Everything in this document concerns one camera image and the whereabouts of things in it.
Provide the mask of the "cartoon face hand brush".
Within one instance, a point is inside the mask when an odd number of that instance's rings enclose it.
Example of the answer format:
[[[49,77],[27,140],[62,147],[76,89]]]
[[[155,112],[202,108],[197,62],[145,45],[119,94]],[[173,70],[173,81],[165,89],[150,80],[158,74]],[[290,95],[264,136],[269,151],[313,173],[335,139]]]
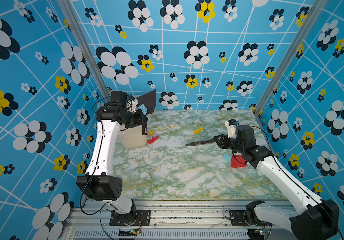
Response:
[[[197,141],[197,142],[187,143],[186,146],[187,147],[201,146],[201,145],[213,144],[215,142],[216,141],[214,139],[210,139],[210,140],[205,140],[205,141]]]

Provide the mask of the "black dustpan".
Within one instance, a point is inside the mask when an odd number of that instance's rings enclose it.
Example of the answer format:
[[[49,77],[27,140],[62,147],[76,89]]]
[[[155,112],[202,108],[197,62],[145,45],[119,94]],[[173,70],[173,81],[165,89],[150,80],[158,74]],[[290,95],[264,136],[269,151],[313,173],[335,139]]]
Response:
[[[152,90],[141,96],[136,96],[135,98],[138,100],[137,107],[139,107],[142,104],[144,104],[147,107],[147,115],[151,115],[154,112],[157,100],[156,90]]]

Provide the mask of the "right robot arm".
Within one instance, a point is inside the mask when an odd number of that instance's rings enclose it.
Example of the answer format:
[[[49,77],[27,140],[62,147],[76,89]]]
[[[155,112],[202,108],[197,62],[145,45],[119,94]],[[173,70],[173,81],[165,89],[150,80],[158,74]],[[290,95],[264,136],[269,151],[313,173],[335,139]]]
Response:
[[[256,200],[246,205],[248,224],[267,222],[289,231],[298,240],[327,240],[341,234],[338,205],[309,190],[279,163],[268,148],[257,145],[251,126],[230,126],[228,134],[215,136],[214,141],[221,149],[241,154],[245,162],[265,175],[294,208],[289,211]]]

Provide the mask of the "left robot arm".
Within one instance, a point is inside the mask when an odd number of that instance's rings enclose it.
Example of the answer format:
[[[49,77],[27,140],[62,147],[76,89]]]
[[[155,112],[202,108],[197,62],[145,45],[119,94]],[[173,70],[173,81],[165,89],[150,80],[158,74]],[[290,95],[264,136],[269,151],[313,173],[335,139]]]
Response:
[[[107,201],[114,209],[113,215],[127,226],[136,221],[136,205],[122,193],[123,181],[114,176],[113,161],[119,135],[129,148],[148,142],[148,119],[137,104],[137,99],[127,93],[113,91],[110,102],[99,107],[96,113],[97,140],[91,162],[76,181],[84,196],[98,202]]]

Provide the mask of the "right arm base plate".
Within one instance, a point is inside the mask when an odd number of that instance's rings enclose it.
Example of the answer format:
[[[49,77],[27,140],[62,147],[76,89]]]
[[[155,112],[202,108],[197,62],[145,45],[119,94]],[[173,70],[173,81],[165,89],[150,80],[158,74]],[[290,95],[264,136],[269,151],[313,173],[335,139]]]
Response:
[[[243,210],[226,210],[225,217],[231,222],[232,227],[264,228],[272,226],[272,224],[262,221],[257,221],[255,224],[248,223]]]

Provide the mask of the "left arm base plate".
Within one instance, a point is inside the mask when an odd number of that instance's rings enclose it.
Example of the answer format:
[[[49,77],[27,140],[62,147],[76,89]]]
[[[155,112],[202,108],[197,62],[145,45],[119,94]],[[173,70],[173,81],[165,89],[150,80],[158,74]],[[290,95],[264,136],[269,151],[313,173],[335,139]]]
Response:
[[[110,226],[149,226],[151,220],[150,210],[136,210],[128,214],[111,214]]]

